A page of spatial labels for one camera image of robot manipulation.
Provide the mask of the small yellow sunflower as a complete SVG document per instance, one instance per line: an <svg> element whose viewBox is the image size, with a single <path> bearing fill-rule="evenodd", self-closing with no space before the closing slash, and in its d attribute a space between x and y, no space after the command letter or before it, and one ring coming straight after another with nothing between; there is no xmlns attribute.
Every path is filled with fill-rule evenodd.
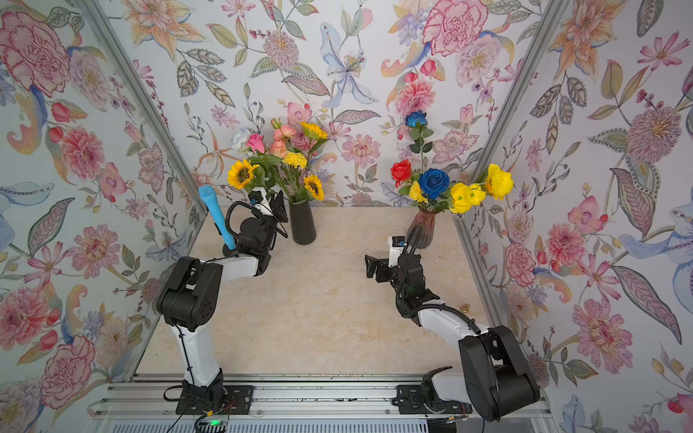
<svg viewBox="0 0 693 433"><path fill-rule="evenodd" d="M325 200L325 192L321 179L316 175L310 175L303 178L303 186L309 196L309 200L323 201Z"/></svg>

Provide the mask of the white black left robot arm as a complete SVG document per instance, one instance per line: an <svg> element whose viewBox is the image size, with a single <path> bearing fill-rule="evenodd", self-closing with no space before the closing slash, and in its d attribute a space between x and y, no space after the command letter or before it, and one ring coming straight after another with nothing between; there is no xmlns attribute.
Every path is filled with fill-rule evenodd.
<svg viewBox="0 0 693 433"><path fill-rule="evenodd" d="M224 241L223 256L206 261L184 256L164 284L158 312L179 339L185 368L183 397L196 406L218 408L225 399L223 372L214 355L209 321L218 305L223 283L265 273L276 238L287 238L283 193L266 194L255 188L249 202L236 201L227 211L209 185L199 195Z"/></svg>

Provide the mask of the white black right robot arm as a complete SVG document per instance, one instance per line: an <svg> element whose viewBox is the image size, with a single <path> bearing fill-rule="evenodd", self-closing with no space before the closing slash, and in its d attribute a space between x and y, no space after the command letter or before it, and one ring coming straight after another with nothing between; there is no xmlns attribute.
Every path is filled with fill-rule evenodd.
<svg viewBox="0 0 693 433"><path fill-rule="evenodd" d="M393 405L402 414L440 414L484 421L539 402L540 386L514 333L489 327L441 301L426 286L420 256L402 253L388 259L365 258L366 277L389 283L401 317L441 337L460 356L460 371L431 370L418 385L401 385Z"/></svg>

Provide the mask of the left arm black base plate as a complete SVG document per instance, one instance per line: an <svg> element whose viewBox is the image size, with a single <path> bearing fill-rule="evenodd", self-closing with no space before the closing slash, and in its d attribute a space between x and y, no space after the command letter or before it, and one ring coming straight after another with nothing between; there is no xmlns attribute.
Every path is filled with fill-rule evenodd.
<svg viewBox="0 0 693 433"><path fill-rule="evenodd" d="M202 415L212 411L214 415L248 415L253 400L252 385L225 385L224 390L221 390L184 384L175 413Z"/></svg>

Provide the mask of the yellow carnation flower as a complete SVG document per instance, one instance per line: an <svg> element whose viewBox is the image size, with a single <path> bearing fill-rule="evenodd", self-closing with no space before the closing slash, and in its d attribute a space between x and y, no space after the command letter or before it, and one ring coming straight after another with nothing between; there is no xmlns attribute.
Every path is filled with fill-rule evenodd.
<svg viewBox="0 0 693 433"><path fill-rule="evenodd" d="M308 165L308 160L302 153L287 153L283 162L297 170L303 170Z"/></svg>

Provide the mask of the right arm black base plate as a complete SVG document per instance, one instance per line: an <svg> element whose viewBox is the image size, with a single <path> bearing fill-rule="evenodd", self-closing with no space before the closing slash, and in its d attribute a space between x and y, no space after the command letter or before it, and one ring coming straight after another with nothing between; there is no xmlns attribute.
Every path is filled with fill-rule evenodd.
<svg viewBox="0 0 693 433"><path fill-rule="evenodd" d="M422 384L398 385L391 404L401 415L468 416L473 413L471 404L440 400Z"/></svg>

